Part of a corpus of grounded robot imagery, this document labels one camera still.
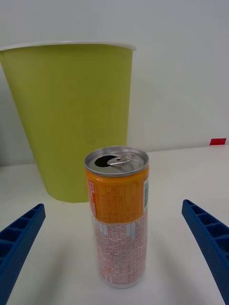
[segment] can rim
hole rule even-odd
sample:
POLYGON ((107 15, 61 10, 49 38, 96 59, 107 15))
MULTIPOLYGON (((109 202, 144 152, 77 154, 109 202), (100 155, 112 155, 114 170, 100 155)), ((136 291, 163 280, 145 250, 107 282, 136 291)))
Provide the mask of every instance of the can rim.
POLYGON ((97 174, 98 176, 102 176, 102 177, 125 177, 125 176, 130 176, 130 175, 134 175, 136 173, 139 173, 139 172, 142 172, 144 169, 147 168, 149 164, 149 156, 146 152, 144 152, 143 150, 139 149, 139 148, 136 148, 136 147, 132 147, 132 146, 124 146, 124 145, 115 145, 115 146, 107 146, 107 147, 103 147, 103 148, 99 148, 99 149, 96 149, 95 151, 91 152, 90 154, 88 154, 85 159, 84 159, 84 166, 85 168, 91 172, 91 173, 95 173, 97 174), (145 164, 130 172, 130 173, 101 173, 101 172, 98 172, 96 170, 93 170, 89 167, 89 163, 91 162, 92 159, 94 159, 95 157, 99 157, 101 156, 101 153, 104 152, 106 149, 108 148, 125 148, 125 149, 129 149, 130 152, 133 152, 135 151, 136 153, 138 153, 139 156, 141 156, 145 162, 145 164))
POLYGON ((118 42, 106 42, 106 41, 40 41, 34 43, 22 43, 10 45, 7 47, 0 48, 0 51, 6 51, 11 49, 27 48, 27 47, 38 47, 38 46, 49 46, 49 45, 64 45, 64 44, 104 44, 115 47, 121 47, 125 49, 130 49, 132 51, 136 50, 136 47, 131 44, 118 43, 118 42))

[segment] orange label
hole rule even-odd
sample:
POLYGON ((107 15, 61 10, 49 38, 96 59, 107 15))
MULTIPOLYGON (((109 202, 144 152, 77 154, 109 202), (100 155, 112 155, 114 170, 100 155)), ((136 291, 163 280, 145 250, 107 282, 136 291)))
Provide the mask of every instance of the orange label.
POLYGON ((107 177, 104 184, 98 179, 92 181, 88 178, 89 199, 94 217, 107 224, 125 224, 142 217, 148 201, 147 175, 138 175, 137 179, 132 178, 129 183, 126 179, 125 184, 117 185, 114 185, 114 181, 119 178, 113 179, 110 185, 107 177))

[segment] aluminum can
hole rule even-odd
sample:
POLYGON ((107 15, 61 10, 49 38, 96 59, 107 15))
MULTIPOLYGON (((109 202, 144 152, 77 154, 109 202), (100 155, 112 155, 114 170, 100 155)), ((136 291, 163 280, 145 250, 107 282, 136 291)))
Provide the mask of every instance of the aluminum can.
POLYGON ((90 153, 85 161, 99 274, 110 286, 136 284, 146 267, 149 158, 127 146, 90 153))

